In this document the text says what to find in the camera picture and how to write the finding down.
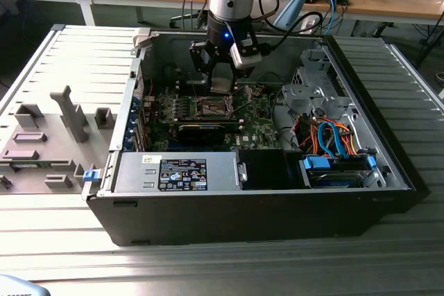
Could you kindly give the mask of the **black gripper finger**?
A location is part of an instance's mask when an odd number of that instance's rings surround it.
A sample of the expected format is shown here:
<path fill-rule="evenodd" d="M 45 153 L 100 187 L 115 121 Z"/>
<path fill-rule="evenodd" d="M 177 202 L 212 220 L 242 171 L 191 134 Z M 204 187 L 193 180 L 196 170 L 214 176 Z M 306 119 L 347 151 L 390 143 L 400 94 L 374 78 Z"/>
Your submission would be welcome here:
<path fill-rule="evenodd" d="M 231 92 L 235 92 L 235 87 L 237 82 L 242 78 L 248 78 L 251 73 L 254 71 L 254 67 L 249 67 L 246 69 L 237 69 L 235 66 L 231 66 L 232 71 L 232 83 L 231 83 Z"/>
<path fill-rule="evenodd" d="M 218 47 L 209 40 L 204 42 L 192 41 L 189 53 L 195 70 L 206 77 L 207 89 L 212 88 L 212 73 L 218 60 Z"/>

